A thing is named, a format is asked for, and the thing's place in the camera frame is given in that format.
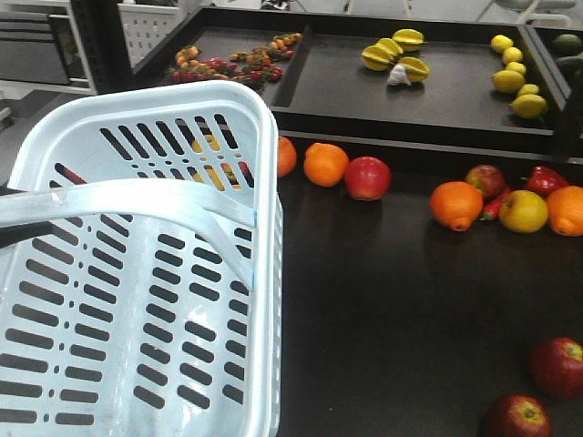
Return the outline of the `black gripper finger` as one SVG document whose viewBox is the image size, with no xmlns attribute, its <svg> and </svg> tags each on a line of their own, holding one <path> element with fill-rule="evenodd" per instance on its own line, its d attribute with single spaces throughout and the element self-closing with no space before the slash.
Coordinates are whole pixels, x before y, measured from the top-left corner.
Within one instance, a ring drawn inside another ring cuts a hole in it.
<svg viewBox="0 0 583 437">
<path fill-rule="evenodd" d="M 0 187 L 0 196 L 8 196 L 8 195 L 14 195 L 14 194 L 20 194 L 20 193 L 22 193 L 22 190 L 9 188 L 9 187 L 5 187 L 5 186 Z"/>
<path fill-rule="evenodd" d="M 53 224 L 47 221 L 4 227 L 0 231 L 0 248 L 3 249 L 21 241 L 51 234 L 52 231 Z"/>
</svg>

